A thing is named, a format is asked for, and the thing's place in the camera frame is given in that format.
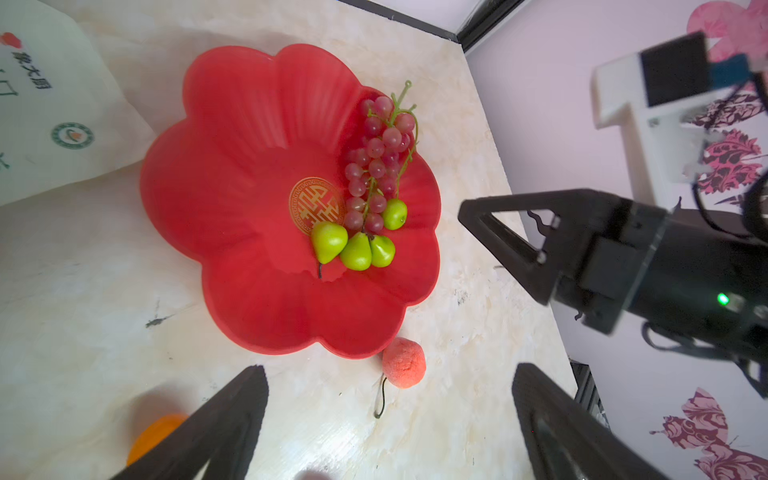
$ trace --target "white paper bag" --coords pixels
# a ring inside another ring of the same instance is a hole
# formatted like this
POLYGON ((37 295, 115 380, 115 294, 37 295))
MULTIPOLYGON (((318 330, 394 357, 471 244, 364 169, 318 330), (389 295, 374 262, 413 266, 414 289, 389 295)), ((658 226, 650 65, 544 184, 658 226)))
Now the white paper bag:
POLYGON ((139 161, 154 137, 71 18, 0 0, 0 205, 139 161))

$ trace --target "marble table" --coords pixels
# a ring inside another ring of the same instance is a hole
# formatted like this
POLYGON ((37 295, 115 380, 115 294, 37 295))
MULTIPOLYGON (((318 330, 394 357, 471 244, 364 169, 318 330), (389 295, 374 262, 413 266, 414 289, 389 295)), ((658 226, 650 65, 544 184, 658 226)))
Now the marble table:
MULTIPOLYGON (((534 362, 576 390, 549 308, 456 220, 465 198, 508 194, 459 45, 333 0, 51 0, 89 35, 128 100, 160 132, 184 116, 192 59, 218 45, 276 53, 297 42, 341 58, 364 84, 419 105, 419 151, 442 193, 440 277, 408 309, 424 380, 387 386, 381 366, 313 345, 262 356, 214 325, 200 265, 157 234, 139 164, 0 208, 0 471, 8 480, 109 478, 159 415, 192 412, 245 366, 270 400, 249 478, 530 478, 510 387, 534 362)), ((522 233, 519 217, 504 219, 522 233)))

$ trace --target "gold emblem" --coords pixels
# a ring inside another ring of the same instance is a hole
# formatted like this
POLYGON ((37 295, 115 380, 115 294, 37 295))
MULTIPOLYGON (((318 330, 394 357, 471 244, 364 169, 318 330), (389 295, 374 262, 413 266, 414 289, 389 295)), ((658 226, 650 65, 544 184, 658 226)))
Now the gold emblem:
POLYGON ((346 207, 341 193, 329 181, 308 177, 291 189, 288 211, 299 230, 309 235, 317 222, 342 223, 346 207))

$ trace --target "green circular logo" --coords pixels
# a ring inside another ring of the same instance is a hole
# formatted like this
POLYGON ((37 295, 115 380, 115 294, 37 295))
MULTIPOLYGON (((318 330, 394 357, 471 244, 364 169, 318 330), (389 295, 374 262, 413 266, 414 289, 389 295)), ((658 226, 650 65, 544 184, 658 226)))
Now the green circular logo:
POLYGON ((94 133, 83 124, 58 124, 51 132, 53 141, 64 148, 79 150, 94 143, 94 133))

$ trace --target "wall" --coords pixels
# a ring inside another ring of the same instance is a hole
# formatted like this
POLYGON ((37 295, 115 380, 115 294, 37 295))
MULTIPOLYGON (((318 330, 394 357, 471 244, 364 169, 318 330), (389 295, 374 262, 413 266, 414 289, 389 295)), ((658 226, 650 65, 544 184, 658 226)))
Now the wall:
MULTIPOLYGON (((592 68, 684 35, 691 13, 702 3, 531 0, 473 48, 469 66, 512 191, 591 187, 630 197, 618 129, 597 131, 592 123, 592 68)), ((764 27, 759 28, 765 38, 764 27)), ((765 115, 737 127, 751 137, 762 131, 768 144, 765 115)), ((765 164, 759 148, 752 146, 747 153, 760 166, 765 164)), ((714 192, 705 201, 714 207, 741 190, 714 192)), ((684 206, 690 205, 686 198, 684 206)), ((537 237, 533 222, 525 215, 523 220, 529 237, 537 237)), ((649 434, 662 429, 665 416, 683 417, 680 407, 697 388, 719 403, 732 449, 768 458, 768 402, 748 386, 737 367, 652 350, 640 336, 642 319, 630 314, 623 315, 608 337, 575 321, 572 309, 560 304, 552 308, 568 354, 592 369, 614 434, 668 476, 706 478, 694 462, 713 458, 695 445, 681 449, 664 435, 649 434)))
POLYGON ((375 3, 458 33, 482 0, 375 0, 375 3))

